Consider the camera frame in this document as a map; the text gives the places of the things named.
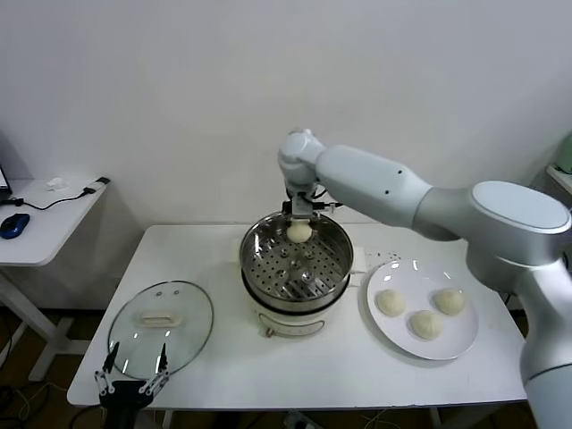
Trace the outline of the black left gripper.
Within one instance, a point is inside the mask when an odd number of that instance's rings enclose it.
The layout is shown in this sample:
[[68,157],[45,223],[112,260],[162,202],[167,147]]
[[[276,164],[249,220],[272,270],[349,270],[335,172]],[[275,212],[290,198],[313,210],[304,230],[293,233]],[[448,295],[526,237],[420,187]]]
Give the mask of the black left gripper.
[[101,369],[94,378],[98,388],[100,406],[106,410],[105,429],[134,429],[139,411],[149,406],[153,397],[169,380],[166,344],[158,357],[156,374],[144,381],[111,381],[120,342],[114,343]]

